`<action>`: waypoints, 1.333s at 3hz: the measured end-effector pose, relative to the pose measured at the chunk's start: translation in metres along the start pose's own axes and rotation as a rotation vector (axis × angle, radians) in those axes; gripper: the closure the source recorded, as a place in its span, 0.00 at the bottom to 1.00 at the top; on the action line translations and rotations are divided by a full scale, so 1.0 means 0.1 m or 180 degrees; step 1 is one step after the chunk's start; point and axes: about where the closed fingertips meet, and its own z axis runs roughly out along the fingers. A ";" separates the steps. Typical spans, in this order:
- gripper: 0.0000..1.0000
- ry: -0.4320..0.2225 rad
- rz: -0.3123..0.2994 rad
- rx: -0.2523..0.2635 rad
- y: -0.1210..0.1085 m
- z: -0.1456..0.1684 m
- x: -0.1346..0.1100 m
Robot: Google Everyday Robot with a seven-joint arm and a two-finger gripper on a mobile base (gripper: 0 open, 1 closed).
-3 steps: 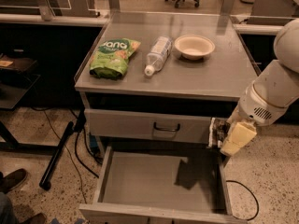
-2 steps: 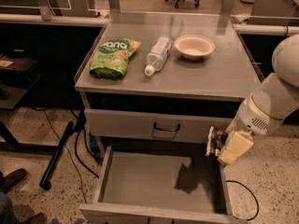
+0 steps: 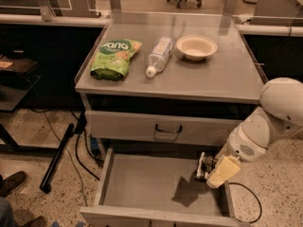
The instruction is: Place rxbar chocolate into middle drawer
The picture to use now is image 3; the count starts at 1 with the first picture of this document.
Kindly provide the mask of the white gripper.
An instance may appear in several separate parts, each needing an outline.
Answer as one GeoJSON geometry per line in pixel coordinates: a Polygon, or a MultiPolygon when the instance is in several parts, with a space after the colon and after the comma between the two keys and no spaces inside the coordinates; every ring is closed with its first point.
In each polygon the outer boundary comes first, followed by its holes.
{"type": "Polygon", "coordinates": [[[238,125],[217,154],[219,160],[206,183],[211,188],[219,188],[241,170],[241,161],[254,162],[265,153],[266,149],[254,143],[244,132],[242,125],[238,125]]]}

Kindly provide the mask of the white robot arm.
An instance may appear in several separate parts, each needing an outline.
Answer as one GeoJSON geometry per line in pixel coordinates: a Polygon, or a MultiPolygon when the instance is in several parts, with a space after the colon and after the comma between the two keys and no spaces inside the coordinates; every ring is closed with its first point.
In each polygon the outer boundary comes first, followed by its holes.
{"type": "Polygon", "coordinates": [[[302,127],[303,83],[269,80],[261,89],[259,106],[228,136],[206,183],[218,188],[240,171],[241,161],[256,161],[275,141],[295,135],[302,127]]]}

